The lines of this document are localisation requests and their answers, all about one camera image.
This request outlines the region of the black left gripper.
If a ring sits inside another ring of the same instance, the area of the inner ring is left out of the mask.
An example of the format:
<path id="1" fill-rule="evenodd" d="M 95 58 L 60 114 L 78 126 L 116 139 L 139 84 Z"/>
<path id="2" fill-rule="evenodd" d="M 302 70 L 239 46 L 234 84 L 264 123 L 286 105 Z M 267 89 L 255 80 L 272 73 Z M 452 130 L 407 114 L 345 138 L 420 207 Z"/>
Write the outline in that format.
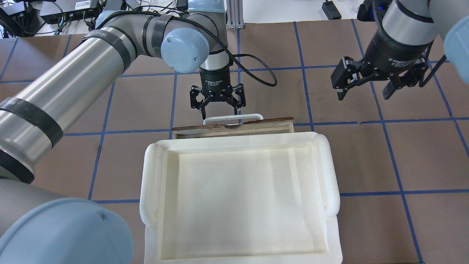
<path id="1" fill-rule="evenodd" d="M 201 87 L 192 86 L 190 90 L 191 108 L 202 111 L 202 119 L 206 120 L 205 107 L 211 102 L 226 102 L 234 108 L 235 115 L 242 114 L 246 106 L 244 85 L 231 85 L 230 69 L 222 67 L 218 70 L 200 70 Z"/>

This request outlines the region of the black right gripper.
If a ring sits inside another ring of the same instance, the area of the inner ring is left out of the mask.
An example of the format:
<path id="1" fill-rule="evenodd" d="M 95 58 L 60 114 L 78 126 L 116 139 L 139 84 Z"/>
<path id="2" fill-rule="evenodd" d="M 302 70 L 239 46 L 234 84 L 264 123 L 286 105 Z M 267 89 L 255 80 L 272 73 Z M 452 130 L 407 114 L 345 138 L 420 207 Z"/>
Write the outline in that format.
<path id="1" fill-rule="evenodd" d="M 383 89 L 384 100 L 389 100 L 404 87 L 424 87 L 436 71 L 424 76 L 429 69 L 428 55 L 432 44 L 402 44 L 385 32 L 377 31 L 361 60 L 354 61 L 345 56 L 335 67 L 330 80 L 338 100 L 342 101 L 350 89 L 371 81 L 389 80 Z"/>

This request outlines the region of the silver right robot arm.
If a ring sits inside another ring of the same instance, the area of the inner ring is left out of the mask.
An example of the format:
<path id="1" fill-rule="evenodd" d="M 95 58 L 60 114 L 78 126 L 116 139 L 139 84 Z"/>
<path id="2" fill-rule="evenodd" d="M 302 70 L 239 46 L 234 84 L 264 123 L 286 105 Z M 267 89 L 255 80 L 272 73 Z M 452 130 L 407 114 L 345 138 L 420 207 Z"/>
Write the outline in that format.
<path id="1" fill-rule="evenodd" d="M 339 100 L 371 81 L 389 81 L 382 92 L 386 100 L 404 87 L 425 86 L 439 68 L 425 76 L 437 35 L 444 47 L 439 65 L 449 60 L 468 83 L 467 0 L 366 0 L 357 18 L 374 21 L 377 30 L 361 60 L 343 57 L 330 76 Z"/>

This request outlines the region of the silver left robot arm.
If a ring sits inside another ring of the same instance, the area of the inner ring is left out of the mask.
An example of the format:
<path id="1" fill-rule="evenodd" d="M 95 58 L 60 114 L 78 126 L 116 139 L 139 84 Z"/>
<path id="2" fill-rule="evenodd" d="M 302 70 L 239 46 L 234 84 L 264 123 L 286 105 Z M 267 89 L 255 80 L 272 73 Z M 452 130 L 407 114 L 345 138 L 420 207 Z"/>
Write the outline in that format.
<path id="1" fill-rule="evenodd" d="M 110 11 L 70 54 L 1 103 L 1 263 L 129 264 L 131 229 L 88 199 L 32 185 L 34 167 L 139 56 L 175 72 L 227 72 L 222 0 L 189 0 L 187 18 Z"/>

